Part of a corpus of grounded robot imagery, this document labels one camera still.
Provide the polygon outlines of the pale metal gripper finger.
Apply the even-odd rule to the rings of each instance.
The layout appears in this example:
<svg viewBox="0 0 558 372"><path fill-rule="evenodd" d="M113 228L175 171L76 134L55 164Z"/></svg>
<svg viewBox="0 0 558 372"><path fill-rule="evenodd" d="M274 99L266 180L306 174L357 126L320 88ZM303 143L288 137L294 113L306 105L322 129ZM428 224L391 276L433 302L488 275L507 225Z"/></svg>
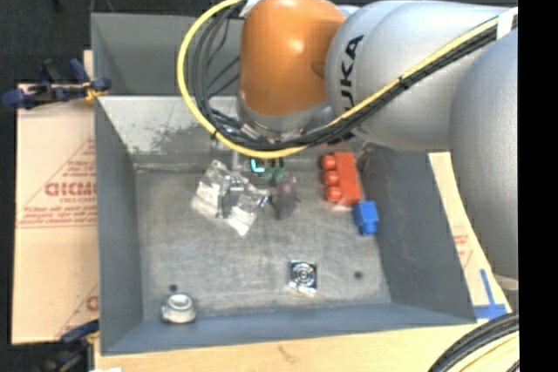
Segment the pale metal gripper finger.
<svg viewBox="0 0 558 372"><path fill-rule="evenodd" d="M244 192L245 183L240 176L229 175L225 178L221 189L221 217L227 219Z"/></svg>

